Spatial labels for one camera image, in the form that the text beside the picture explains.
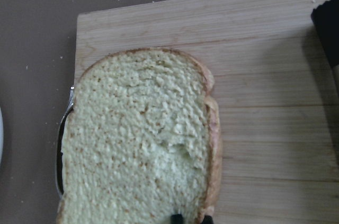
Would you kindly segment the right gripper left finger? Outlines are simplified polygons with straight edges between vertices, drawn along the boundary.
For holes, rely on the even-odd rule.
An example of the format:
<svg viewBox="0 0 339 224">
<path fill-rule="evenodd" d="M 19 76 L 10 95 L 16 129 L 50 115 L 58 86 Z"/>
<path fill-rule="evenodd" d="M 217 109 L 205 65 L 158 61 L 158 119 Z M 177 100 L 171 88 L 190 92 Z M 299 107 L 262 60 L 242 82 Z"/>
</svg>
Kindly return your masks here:
<svg viewBox="0 0 339 224">
<path fill-rule="evenodd" d="M 171 215 L 171 224 L 183 224 L 184 218 L 181 214 Z"/>
</svg>

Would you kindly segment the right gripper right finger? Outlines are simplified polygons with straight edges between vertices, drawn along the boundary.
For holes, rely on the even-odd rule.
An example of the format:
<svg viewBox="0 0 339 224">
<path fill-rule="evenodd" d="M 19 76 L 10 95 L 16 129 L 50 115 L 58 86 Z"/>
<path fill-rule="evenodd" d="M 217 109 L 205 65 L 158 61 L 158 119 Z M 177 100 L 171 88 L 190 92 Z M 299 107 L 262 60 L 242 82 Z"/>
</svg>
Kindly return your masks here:
<svg viewBox="0 0 339 224">
<path fill-rule="evenodd" d="M 203 224 L 213 224 L 212 216 L 204 216 Z"/>
</svg>

